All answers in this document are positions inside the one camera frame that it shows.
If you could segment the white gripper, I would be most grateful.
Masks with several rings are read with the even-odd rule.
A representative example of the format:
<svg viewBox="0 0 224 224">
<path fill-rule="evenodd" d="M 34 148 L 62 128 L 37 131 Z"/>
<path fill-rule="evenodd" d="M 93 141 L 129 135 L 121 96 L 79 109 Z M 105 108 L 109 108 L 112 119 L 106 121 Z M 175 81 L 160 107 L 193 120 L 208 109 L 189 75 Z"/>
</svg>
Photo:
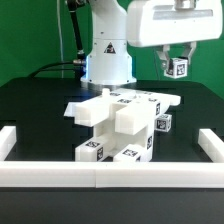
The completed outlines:
<svg viewBox="0 0 224 224">
<path fill-rule="evenodd" d="M 181 57 L 191 64 L 196 41 L 218 39 L 222 27 L 221 0 L 197 0 L 193 9 L 178 9 L 175 0 L 135 0 L 127 10 L 127 41 L 134 47 L 157 46 L 163 70 L 170 62 L 166 44 L 184 43 Z"/>
</svg>

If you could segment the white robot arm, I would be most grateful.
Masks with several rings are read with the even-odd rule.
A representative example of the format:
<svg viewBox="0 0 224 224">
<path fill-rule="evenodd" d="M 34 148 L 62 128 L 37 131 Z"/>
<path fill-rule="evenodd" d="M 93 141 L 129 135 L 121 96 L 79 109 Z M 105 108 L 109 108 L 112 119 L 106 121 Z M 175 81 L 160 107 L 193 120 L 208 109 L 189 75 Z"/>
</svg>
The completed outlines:
<svg viewBox="0 0 224 224">
<path fill-rule="evenodd" d="M 89 5 L 92 10 L 92 50 L 85 55 L 82 44 L 77 44 L 85 85 L 134 83 L 129 45 L 154 47 L 166 77 L 185 77 L 197 43 L 219 38 L 223 28 L 221 0 L 132 0 L 127 8 L 117 0 L 66 3 L 76 37 L 77 9 Z"/>
</svg>

